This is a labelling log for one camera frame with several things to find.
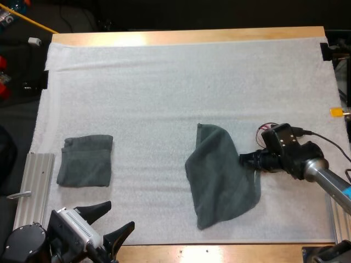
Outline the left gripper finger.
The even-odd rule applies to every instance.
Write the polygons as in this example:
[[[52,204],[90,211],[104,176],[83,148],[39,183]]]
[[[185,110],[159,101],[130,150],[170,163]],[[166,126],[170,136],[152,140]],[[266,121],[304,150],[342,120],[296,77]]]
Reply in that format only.
[[[96,205],[86,207],[76,207],[75,211],[89,224],[93,224],[108,211],[111,210],[111,202],[103,202]]]
[[[118,230],[103,236],[103,246],[111,260],[117,260],[116,255],[119,249],[134,229],[135,222],[131,221]]]

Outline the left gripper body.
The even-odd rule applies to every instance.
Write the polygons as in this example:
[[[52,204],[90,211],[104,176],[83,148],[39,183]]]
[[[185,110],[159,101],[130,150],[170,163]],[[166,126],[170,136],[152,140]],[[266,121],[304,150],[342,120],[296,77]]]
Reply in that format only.
[[[103,246],[103,237],[89,225],[75,208],[53,210],[47,235],[53,261],[79,262],[90,258],[93,262],[115,262]]]

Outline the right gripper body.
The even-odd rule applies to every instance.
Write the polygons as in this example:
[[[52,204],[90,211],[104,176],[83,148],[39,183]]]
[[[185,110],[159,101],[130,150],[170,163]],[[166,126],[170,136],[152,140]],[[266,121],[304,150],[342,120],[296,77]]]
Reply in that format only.
[[[256,154],[256,169],[267,173],[285,171],[294,179],[304,180],[302,169],[294,161],[289,161],[286,156],[271,153],[267,148],[257,150]]]

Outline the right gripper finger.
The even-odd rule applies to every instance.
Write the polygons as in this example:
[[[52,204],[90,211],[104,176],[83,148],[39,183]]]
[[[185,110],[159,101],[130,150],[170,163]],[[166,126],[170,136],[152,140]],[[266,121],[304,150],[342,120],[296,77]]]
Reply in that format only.
[[[259,167],[260,166],[260,152],[251,152],[239,155],[239,163],[242,166]]]

